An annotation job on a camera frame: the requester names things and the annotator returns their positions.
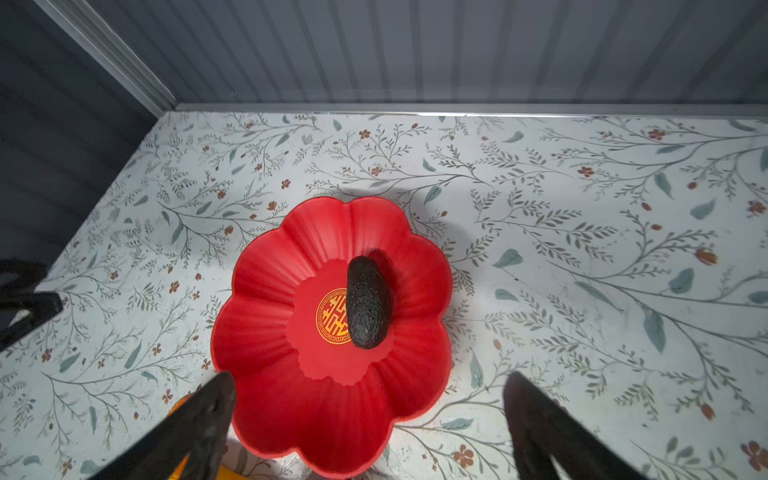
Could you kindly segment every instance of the green leaf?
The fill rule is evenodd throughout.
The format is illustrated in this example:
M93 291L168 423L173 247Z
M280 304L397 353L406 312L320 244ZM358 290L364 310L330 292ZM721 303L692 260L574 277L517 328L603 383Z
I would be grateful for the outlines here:
M205 210L208 210L208 207L210 207L210 204L211 204L211 203L212 203L212 202L206 202L206 203L205 203L205 205L203 205L202 207L198 208L198 209L197 209L197 214L198 214L198 215L202 215L202 214L204 214L204 213L205 213Z
M497 289L494 294L496 295L497 300L514 300L515 302L518 302L518 298L516 296L512 295L503 288Z
M768 147L763 149L763 154L760 155L760 171L765 173L768 170Z
M456 419L447 423L441 423L440 426L445 430L464 430L472 424L472 419Z
M712 199L712 201L707 202L705 204L697 205L694 208L690 210L690 214L696 219L696 220L704 220L707 218L709 214L712 213L712 210L715 208L715 199Z
M728 121L728 124L731 127L736 128L737 130L741 130L741 131L755 131L754 127L747 127L745 124L742 124L742 123L740 123L738 121L735 121L732 118Z
M426 198L424 199L424 204L426 205L432 200L434 200L435 198L437 198L438 195L440 195L440 193L442 193L442 188L438 187L437 185L430 188L429 192L427 192Z
M235 464L234 472L237 474L243 474L245 472L245 465L248 463L248 451L245 447L240 447L240 451L237 453L237 464Z
M136 357L139 356L139 350L141 350L140 343L136 345L134 351L131 352L131 354L128 356L128 360L125 361L125 368L130 369L134 365L134 362L136 362Z
M600 290L598 290L598 289L594 288L594 287L593 287L592 285L590 285L589 283L584 283L584 282L574 282L574 283L576 283L576 285L579 285L579 287L581 287L581 288L583 288L584 290L586 290L586 291L587 291L587 293L589 293L590 295L592 295L594 298L596 298L596 299L598 299L598 300L600 300L600 301L603 301L603 302L607 303L608 305L610 305L610 306L614 307L616 310L618 310L618 311L620 311L620 312L623 312L623 310L622 310L622 309L620 309L619 307L615 306L615 305L613 304L613 302L611 302L611 301L608 299L608 297L606 297L606 296L605 296L605 295L604 295L604 294L603 294L603 293L602 293Z
M64 372L66 372L67 370L69 370L69 367L71 367L73 363L75 363L75 362L77 362L77 361L78 361L78 357L79 357L79 356L80 356L80 353L79 353L79 352L77 352L77 353L75 353L73 356L71 356L71 357L68 357L66 360L64 360L63 362L61 362L61 363L58 365L58 372L59 372L59 373L64 373Z
M669 180L667 180L667 174L665 174L664 172L661 172L660 174L655 174L654 183L656 184L657 187L661 189L661 191L666 193L669 198L674 200L674 198L672 197L672 186L670 185Z
M506 144L513 144L516 141L522 140L522 138L523 138L523 133L520 130L518 130L510 138L504 140L504 143L506 143Z
M681 293L688 293L688 290L694 284L694 269L686 268L677 274L672 280L670 280L670 290L672 293L680 295Z
M674 449L677 448L677 437L672 437L669 442L667 442L667 453L673 452Z
M757 303L758 305L763 305L765 302L768 302L768 292L754 292L746 297L750 299L750 302Z
M694 454L694 447L686 447L686 448L684 448L684 449L680 450L680 451L677 453L677 455L676 455L676 457L675 457L675 458L685 458L685 457L690 457L690 456L691 456L691 455L693 455L693 454Z
M80 467L80 473L91 474L96 473L101 467L96 465L93 460L86 460Z
M482 387L482 367L478 361L478 357L475 352L472 352L472 361L469 363L469 373L472 375L472 388L478 389Z
M671 154L674 151L680 150L681 148L685 148L685 145L667 145L666 147L662 147L658 150L656 150L657 154Z
M170 244L173 245L176 243L176 240L179 240L179 235L181 235L181 231L184 229L184 224L181 223L181 220L179 220L179 226L176 227L176 230L174 230L174 234L170 236Z
M661 315L656 310L643 306L645 320L643 328L648 335L650 342L654 344L659 353L664 353L664 347L667 345L667 336L664 334L664 322L661 321Z
M96 433L96 409L93 406L89 406L88 411L91 413L91 431Z
M29 457L25 457L24 460L22 460L22 465L31 465L33 463L42 465L40 463L40 457L38 457L37 455L30 455Z
M520 253L518 253L517 250L510 248L502 254L502 258L498 259L498 262L494 263L493 266L496 268L504 268L506 266L518 265L520 263L523 263L523 257L520 255Z

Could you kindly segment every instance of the black object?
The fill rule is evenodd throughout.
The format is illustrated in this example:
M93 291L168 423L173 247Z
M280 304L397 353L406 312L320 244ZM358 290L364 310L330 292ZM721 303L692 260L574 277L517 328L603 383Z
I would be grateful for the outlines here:
M504 412L520 480L557 479L550 456L571 478L646 480L520 372L507 379Z
M32 292L48 274L48 270L42 263L0 260L0 274L18 275L14 280L0 286L0 311L29 310L29 313L18 322L0 331L0 351L2 351L49 321L61 312L62 306L57 293Z
M392 318L392 294L376 262L368 257L349 262L346 318L355 346L372 349L384 341Z
M165 480L187 454L181 480L214 480L235 401L232 375L219 373L91 480Z

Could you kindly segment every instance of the floral pattern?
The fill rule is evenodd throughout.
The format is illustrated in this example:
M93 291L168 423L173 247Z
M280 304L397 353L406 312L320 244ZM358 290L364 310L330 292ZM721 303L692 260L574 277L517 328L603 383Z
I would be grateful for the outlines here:
M166 114L40 285L64 311L0 357L0 477L119 455L215 374L242 249L307 198L378 195L449 259L454 365L369 476L512 478L520 370L651 478L756 478L767 170L758 120ZM224 462L306 477L233 436Z

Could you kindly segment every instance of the bowl rim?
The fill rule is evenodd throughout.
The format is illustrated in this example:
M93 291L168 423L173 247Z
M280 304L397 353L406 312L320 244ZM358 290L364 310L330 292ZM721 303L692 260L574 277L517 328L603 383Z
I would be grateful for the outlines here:
M352 203L355 203L355 202L371 202L371 201L382 202L382 205L383 204L387 204L388 205L387 208L394 207L394 208L396 208L398 210L398 212L400 212L401 215L403 215L404 217L406 216L405 212L403 212L402 209L400 207L398 207L395 202L393 202L393 201L391 201L389 199L383 198L383 197L376 197L376 196L357 197L357 198L352 199L349 202L345 202L345 201L339 200L338 198L335 198L335 197L322 196L322 197L309 198L309 199L304 200L301 203L297 204L294 208L292 208L288 212L288 214L285 216L285 218L283 218L283 221L280 223L279 227L277 227L275 229L272 229L272 230L269 230L267 232L264 232L261 235L259 235L258 237L254 238L253 240L250 241L250 243L248 243L248 245L246 245L246 247L243 249L243 251L240 252L240 255L237 257L237 261L235 262L235 266L232 269L232 280L230 281L230 286L231 286L231 289L232 289L232 293L230 294L230 297L227 299L227 301L224 302L224 304L221 306L221 308L219 309L219 313L216 315L217 321L214 322L214 327L211 330L211 333L210 333L210 338L211 339L213 339L214 334L216 333L217 327L219 326L219 322L218 322L219 315L221 314L221 312L223 312L227 308L227 304L230 301L232 301L232 299L235 297L235 289L234 289L235 274L237 272L238 264L240 264L240 259L242 258L243 253L245 253L245 250L247 250L247 248L253 242L255 242L257 239L261 238L262 236L269 235L269 234L271 234L273 232L277 232L278 230L283 228L283 226L286 223L286 220L288 220L288 217L291 215L291 213L294 210L296 210L297 208L301 207L304 204L308 204L309 202L315 202L317 200L322 200L322 201L333 200L335 202L339 202L339 203L345 204L345 205L349 205L349 204L352 204ZM453 275L452 275L452 272L451 272L451 266L450 266L450 264L448 262L448 258L445 257L445 254L442 252L442 250L440 250L440 248L437 245L435 245L430 239L428 239L426 237L422 237L421 235L418 235L416 233L413 233L411 231L411 229L410 229L410 223L408 223L408 225L409 225L409 228L408 228L409 235L411 237L414 237L415 241L417 241L419 243L422 243L425 248L432 249L432 250L435 251L435 253L437 253L438 258L441 260L440 263L444 267L443 268L443 270L445 271L444 274L446 276L451 277L451 279L452 279ZM437 321L439 322L439 325L441 326L441 328L439 328L439 332L440 332L440 336L443 339L442 345L443 345L443 348L448 350L448 351L451 350L451 339L450 339L450 337L448 335L448 330L445 328L445 323L442 321L442 319L445 316L445 312L448 311L448 307L451 304L452 294L453 294L453 289L451 287L451 289L445 295L445 300L443 301L443 305L441 306L441 309L440 309L439 313L436 315ZM214 354L214 344L213 344L213 341L210 342L210 347L209 348L210 348L210 359L211 359L211 362L214 365L214 369L216 370L216 372L221 372L221 368L218 365L218 362L217 362L217 359L216 359L216 355ZM382 362L383 360L384 359L379 360L378 362L371 363L368 368L369 369L372 368L373 365L375 365L376 363ZM307 464L313 471L321 474L322 476L325 476L327 478L348 478L348 477L354 477L356 475L360 475L365 470L370 468L381 457L382 453L384 453L384 450L386 449L387 445L389 444L389 440L392 438L392 432L394 431L396 423L408 422L410 420L417 419L418 417L420 417L420 416L424 415L425 413L427 413L432 407L434 407L439 402L440 398L442 397L443 393L445 392L445 387L448 385L448 380L450 379L451 370L452 370L452 367L451 367L450 364L448 364L447 368L444 369L445 373L443 375L443 379L439 383L440 388L435 391L435 395L433 396L433 398L431 398L425 404L425 406L423 408L416 410L411 415L395 416L395 417L392 418L392 420L389 422L389 425L387 426L386 435L384 435L382 443L377 448L376 453L373 455L372 459L367 461L367 462L365 462L363 465L361 465L360 467L358 467L358 468L356 468L356 469L354 469L352 471L348 471L348 472L338 472L338 471L337 472L333 472L333 471L325 470L324 468L318 466L314 462L311 462L309 459L307 459L306 456L304 455L304 452L302 451L302 449L299 446L297 446L297 445L292 445L288 449L285 449L285 450L280 451L280 452L274 452L274 453L262 452L258 448L254 447L253 445L250 445L249 443L247 443L247 442L245 442L243 440L243 436L240 434L240 428L237 426L237 424L234 421L234 415L232 416L231 425L232 425L233 430L235 431L235 435L237 435L237 441L246 450L248 450L249 452L253 453L254 455L258 455L261 458L275 459L275 458L282 458L282 457L284 457L286 455L290 455L291 453L296 453L305 464Z

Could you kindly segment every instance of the gray wall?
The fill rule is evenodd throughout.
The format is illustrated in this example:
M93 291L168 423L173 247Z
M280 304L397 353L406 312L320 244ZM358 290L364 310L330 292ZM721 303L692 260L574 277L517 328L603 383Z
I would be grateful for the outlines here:
M90 0L185 102L768 102L766 0Z
M0 258L51 264L155 118L31 0L0 0Z

